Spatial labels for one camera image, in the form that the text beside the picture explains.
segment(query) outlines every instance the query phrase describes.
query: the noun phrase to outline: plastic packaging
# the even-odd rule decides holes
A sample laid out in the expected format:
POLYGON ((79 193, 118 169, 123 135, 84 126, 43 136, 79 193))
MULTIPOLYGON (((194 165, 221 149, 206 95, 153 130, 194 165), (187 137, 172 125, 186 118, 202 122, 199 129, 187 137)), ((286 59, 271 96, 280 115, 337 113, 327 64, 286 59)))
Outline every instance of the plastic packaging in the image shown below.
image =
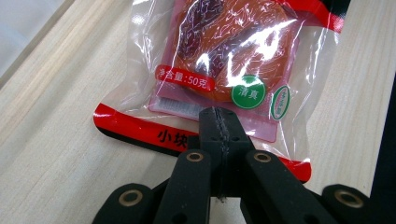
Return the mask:
POLYGON ((234 111, 257 149, 302 181, 305 126, 324 86, 347 4, 319 0, 134 1, 128 74, 94 113, 98 129, 177 155, 210 106, 234 111))

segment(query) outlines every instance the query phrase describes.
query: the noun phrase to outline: green oval sticker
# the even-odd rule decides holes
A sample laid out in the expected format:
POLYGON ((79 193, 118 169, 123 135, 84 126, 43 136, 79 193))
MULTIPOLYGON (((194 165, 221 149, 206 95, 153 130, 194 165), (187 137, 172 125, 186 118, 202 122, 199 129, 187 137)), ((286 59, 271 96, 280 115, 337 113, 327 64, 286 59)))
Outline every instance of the green oval sticker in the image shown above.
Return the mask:
POLYGON ((265 85, 255 76, 244 76, 239 85, 233 87, 233 103, 244 109, 259 106, 265 97, 265 85))
POLYGON ((287 86, 277 89, 271 103, 271 116, 273 119, 282 119, 288 111, 290 103, 290 90, 287 86))

